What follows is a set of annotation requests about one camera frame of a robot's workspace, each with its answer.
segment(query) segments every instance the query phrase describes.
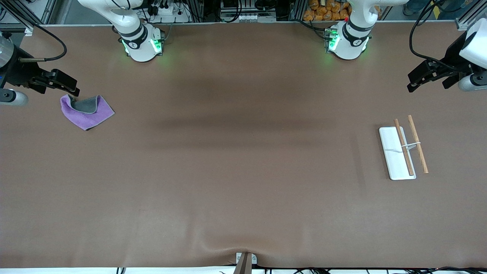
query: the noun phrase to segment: wooden dowel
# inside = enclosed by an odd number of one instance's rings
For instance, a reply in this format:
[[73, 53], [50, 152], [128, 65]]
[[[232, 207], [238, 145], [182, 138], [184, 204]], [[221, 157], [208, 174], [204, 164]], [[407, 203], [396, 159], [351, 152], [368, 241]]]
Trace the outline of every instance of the wooden dowel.
[[404, 138], [402, 137], [401, 128], [399, 127], [399, 121], [394, 119], [394, 125], [396, 126], [397, 135], [399, 136], [399, 141], [401, 142], [402, 154], [404, 155], [404, 159], [406, 160], [406, 166], [408, 167], [409, 176], [413, 176], [414, 173], [412, 172], [411, 161], [408, 155], [408, 149], [404, 146]]
[[[408, 115], [408, 120], [409, 126], [411, 127], [412, 136], [414, 137], [414, 142], [417, 143], [419, 142], [418, 132], [416, 132], [416, 127], [414, 126], [414, 121], [412, 120], [411, 115]], [[421, 147], [421, 144], [417, 144], [416, 146], [418, 148], [419, 160], [421, 161], [421, 165], [423, 166], [423, 172], [424, 174], [428, 174], [429, 171], [428, 166], [426, 165], [425, 156], [423, 154], [423, 148]]]

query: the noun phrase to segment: shoe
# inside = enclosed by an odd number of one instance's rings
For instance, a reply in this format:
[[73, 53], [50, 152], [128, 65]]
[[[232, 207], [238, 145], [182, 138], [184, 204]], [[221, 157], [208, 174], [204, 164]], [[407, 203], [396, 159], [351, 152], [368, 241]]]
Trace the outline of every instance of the shoe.
[[404, 4], [402, 5], [402, 14], [404, 14], [405, 16], [412, 16], [413, 14], [415, 14], [415, 12], [408, 9], [407, 5]]

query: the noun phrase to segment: purple cloth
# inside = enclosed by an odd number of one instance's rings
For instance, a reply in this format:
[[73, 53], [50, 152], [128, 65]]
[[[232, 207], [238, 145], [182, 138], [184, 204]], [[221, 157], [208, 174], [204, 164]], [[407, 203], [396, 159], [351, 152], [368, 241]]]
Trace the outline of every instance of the purple cloth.
[[[77, 106], [84, 106], [90, 111], [82, 111]], [[61, 97], [61, 111], [69, 121], [82, 130], [89, 130], [115, 114], [101, 95], [82, 101], [74, 101], [68, 95], [64, 95]]]

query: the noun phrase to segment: table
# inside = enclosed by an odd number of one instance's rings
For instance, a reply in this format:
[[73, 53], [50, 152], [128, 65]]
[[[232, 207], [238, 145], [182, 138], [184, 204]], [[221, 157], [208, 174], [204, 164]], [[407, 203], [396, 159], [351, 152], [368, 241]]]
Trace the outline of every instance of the table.
[[[164, 55], [124, 56], [109, 27], [50, 28], [81, 98], [116, 114], [83, 132], [61, 91], [0, 108], [1, 267], [486, 267], [487, 93], [410, 94], [408, 23], [353, 61], [299, 24], [175, 26]], [[440, 58], [454, 23], [418, 28]], [[36, 30], [22, 47], [57, 55]], [[429, 175], [391, 181], [378, 129], [414, 118]], [[413, 162], [420, 171], [417, 153]]]

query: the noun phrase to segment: wooden stick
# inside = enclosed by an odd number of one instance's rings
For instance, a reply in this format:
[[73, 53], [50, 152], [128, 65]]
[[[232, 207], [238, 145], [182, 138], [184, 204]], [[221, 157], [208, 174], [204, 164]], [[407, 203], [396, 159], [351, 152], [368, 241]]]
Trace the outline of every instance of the wooden stick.
[[[414, 137], [414, 142], [419, 142], [418, 132], [416, 132], [416, 127], [414, 126], [414, 121], [412, 120], [412, 116], [408, 115], [409, 126], [411, 127], [412, 136]], [[423, 154], [423, 148], [421, 148], [421, 144], [416, 145], [418, 148], [419, 159], [421, 161], [421, 165], [423, 165], [423, 172], [424, 174], [428, 174], [428, 167], [426, 165], [425, 156]]]
[[414, 173], [412, 172], [411, 161], [408, 155], [408, 149], [404, 146], [404, 138], [402, 137], [401, 128], [399, 127], [399, 121], [394, 119], [394, 125], [396, 126], [397, 135], [399, 136], [399, 141], [401, 142], [402, 154], [404, 155], [404, 159], [406, 160], [406, 166], [408, 167], [409, 176], [413, 176]]

